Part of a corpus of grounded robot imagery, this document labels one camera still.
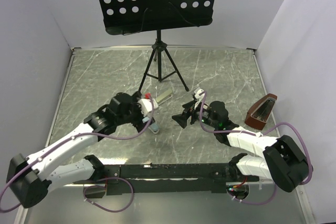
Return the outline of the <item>light blue stapler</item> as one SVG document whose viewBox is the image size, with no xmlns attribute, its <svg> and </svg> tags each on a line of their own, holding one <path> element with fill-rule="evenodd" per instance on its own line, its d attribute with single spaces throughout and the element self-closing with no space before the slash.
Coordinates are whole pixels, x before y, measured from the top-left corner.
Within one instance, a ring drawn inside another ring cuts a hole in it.
<svg viewBox="0 0 336 224">
<path fill-rule="evenodd" d="M 146 124 L 149 121 L 149 119 L 150 118 L 146 116 L 142 119 L 142 122 Z M 148 126 L 148 129 L 154 134 L 157 134 L 159 132 L 159 126 L 157 125 L 155 118 L 151 119 L 151 123 Z"/>
</svg>

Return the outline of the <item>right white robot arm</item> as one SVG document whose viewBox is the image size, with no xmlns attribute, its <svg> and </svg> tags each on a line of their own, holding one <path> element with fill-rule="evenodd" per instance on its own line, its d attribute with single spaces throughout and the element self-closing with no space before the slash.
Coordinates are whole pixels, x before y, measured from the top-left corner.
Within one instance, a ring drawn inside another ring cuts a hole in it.
<svg viewBox="0 0 336 224">
<path fill-rule="evenodd" d="M 241 181 L 246 176 L 271 179 L 290 193 L 309 177 L 312 168 L 307 157 L 290 136 L 264 136 L 244 129 L 229 119 L 224 102 L 207 105 L 192 101 L 183 109 L 181 114 L 172 116 L 182 128 L 201 122 L 214 128 L 220 143 L 244 150 L 230 161 L 229 175 L 233 180 Z"/>
</svg>

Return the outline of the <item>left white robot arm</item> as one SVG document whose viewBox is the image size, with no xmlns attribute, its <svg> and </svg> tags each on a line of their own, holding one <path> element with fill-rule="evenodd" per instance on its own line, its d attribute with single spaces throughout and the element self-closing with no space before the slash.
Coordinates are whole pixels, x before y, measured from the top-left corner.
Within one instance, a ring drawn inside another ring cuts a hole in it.
<svg viewBox="0 0 336 224">
<path fill-rule="evenodd" d="M 6 188 L 11 189 L 24 208 L 40 203 L 49 192 L 73 182 L 88 180 L 98 183 L 104 176 L 104 165 L 94 155 L 64 165 L 63 162 L 82 149 L 112 136 L 117 127 L 133 125 L 141 135 L 151 124 L 158 104 L 151 95 L 120 92 L 108 104 L 89 114 L 66 136 L 43 150 L 14 156 L 10 160 Z"/>
</svg>

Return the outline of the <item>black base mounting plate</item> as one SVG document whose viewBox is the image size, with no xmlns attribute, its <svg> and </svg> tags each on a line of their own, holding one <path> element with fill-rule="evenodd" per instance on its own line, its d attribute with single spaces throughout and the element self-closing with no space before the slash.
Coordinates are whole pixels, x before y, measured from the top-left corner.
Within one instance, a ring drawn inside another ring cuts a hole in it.
<svg viewBox="0 0 336 224">
<path fill-rule="evenodd" d="M 108 195 L 130 192 L 121 179 L 126 179 L 135 193 L 226 193 L 229 185 L 259 181 L 259 177 L 242 175 L 228 163 L 106 165 L 101 178 L 107 177 L 117 178 L 107 181 Z"/>
</svg>

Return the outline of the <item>brown wooden metronome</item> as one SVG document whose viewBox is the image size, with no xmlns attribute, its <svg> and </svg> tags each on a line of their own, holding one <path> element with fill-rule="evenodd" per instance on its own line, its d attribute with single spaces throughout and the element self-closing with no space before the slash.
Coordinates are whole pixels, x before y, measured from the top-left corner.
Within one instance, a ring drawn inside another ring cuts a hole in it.
<svg viewBox="0 0 336 224">
<path fill-rule="evenodd" d="M 263 130 L 277 98 L 276 95 L 269 93 L 255 102 L 247 111 L 245 124 L 256 130 Z"/>
</svg>

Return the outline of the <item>black perforated music stand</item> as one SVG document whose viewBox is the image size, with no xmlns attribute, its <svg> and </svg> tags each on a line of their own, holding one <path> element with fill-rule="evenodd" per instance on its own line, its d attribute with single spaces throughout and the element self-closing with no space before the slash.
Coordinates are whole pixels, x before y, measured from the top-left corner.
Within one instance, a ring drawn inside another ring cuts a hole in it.
<svg viewBox="0 0 336 224">
<path fill-rule="evenodd" d="M 208 26 L 213 21 L 215 0 L 99 0 L 107 34 L 133 35 L 155 31 L 149 61 L 157 62 L 157 76 L 162 82 L 161 55 L 172 59 L 167 44 L 162 41 L 162 31 L 186 27 Z"/>
</svg>

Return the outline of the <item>aluminium rail frame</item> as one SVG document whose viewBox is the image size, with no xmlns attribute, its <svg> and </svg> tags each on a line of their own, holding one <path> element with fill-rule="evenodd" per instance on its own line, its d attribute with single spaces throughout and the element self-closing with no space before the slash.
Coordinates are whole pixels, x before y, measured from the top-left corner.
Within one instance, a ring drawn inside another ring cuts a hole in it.
<svg viewBox="0 0 336 224">
<path fill-rule="evenodd" d="M 249 183 L 292 192 L 312 175 L 305 146 L 253 132 L 242 110 L 264 89 L 251 50 L 75 50 L 26 208 L 68 184 L 106 195 L 211 191 Z"/>
</svg>

